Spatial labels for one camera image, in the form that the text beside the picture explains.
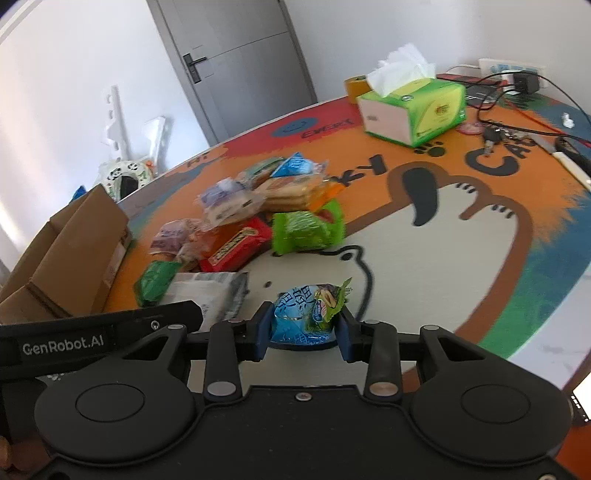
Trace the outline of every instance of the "tape roll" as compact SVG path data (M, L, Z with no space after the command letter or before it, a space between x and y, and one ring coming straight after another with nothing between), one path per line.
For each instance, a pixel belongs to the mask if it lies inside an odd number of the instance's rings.
M352 77L345 80L345 90L347 91L349 102L356 104L357 97L364 93L371 92L371 87L368 84L367 77L362 75L361 77Z

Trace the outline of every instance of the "cardboard box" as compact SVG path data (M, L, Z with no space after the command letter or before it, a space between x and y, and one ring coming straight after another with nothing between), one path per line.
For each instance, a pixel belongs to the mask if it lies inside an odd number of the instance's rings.
M376 92L358 98L365 131L417 147L466 119L466 88L439 79L420 79L385 98Z
M99 313L131 241L99 185L43 226L0 290L0 325Z

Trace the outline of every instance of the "power strip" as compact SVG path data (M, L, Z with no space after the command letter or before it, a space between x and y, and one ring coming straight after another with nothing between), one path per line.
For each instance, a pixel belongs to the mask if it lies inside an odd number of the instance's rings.
M478 60L478 65L480 67L480 74L483 77L487 75L492 75L494 73L502 73L507 70L512 71L520 71L520 70L527 70L529 72L536 72L544 77L547 77L546 74L547 68L541 65L533 65L530 63L519 62L515 60L498 60L498 59L480 59ZM546 80L540 79L540 87L547 88L550 84L546 82Z

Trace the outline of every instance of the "charger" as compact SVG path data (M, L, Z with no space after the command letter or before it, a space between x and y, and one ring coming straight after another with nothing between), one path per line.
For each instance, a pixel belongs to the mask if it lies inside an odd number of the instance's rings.
M540 79L534 72L514 72L513 83L519 93L535 93L540 89Z

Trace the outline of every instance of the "snack pile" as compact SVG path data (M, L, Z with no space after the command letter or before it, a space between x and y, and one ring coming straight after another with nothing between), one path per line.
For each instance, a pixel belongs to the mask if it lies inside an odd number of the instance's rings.
M327 165L301 153L273 157L206 189L195 200L195 218L166 223L152 240L149 253L155 260L134 285L138 305L192 299L205 310L209 330L236 317L248 293L248 274L235 277L234 272L265 247L285 255L341 243L345 220L335 197L345 187L329 180ZM348 283L283 294L275 307L272 341L332 341L331 320L343 307ZM292 298L304 303L292 306Z

